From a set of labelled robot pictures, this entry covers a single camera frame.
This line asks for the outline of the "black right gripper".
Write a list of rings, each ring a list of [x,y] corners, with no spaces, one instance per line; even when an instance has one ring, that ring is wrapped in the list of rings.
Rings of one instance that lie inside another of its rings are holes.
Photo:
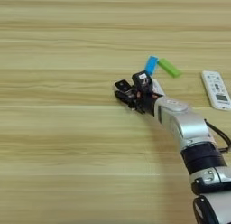
[[[115,96],[128,107],[141,114],[147,113],[152,116],[154,115],[154,104],[157,95],[153,93],[152,85],[138,87],[133,84],[130,97],[119,90],[115,92]]]

